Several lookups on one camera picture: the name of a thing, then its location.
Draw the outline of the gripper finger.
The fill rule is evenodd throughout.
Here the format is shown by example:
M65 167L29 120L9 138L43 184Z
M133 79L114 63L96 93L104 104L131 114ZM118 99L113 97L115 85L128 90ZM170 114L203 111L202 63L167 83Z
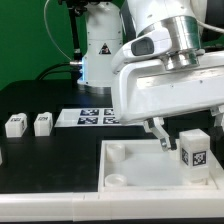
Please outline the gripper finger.
M212 107L211 115L214 117L212 135L219 140L224 136L224 104Z

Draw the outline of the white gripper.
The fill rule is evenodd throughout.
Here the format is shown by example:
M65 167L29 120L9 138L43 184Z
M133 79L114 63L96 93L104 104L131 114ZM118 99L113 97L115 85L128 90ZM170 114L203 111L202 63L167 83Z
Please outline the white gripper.
M164 119L224 104L224 50L200 48L196 19L175 16L146 27L111 62L115 117L143 122L163 151L176 150Z

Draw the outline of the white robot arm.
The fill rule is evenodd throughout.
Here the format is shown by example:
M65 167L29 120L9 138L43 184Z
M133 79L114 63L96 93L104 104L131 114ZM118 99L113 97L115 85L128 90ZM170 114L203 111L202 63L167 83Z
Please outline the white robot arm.
M112 96L122 124L142 122L165 150L166 117L209 109L224 129L224 50L207 53L200 33L208 0L90 0L80 87Z

